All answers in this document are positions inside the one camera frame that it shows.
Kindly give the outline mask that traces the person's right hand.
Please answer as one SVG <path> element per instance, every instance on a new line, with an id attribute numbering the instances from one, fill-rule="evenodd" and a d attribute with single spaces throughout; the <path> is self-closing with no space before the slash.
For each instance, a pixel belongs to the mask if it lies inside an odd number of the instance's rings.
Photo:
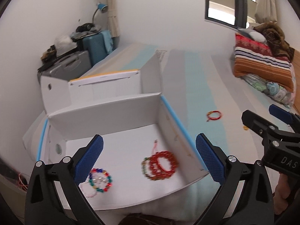
<path id="1" fill-rule="evenodd" d="M 274 213 L 280 215 L 288 207 L 287 198 L 291 193 L 291 188 L 288 184 L 288 176 L 280 173 L 278 184 L 276 185 L 273 201 Z"/>

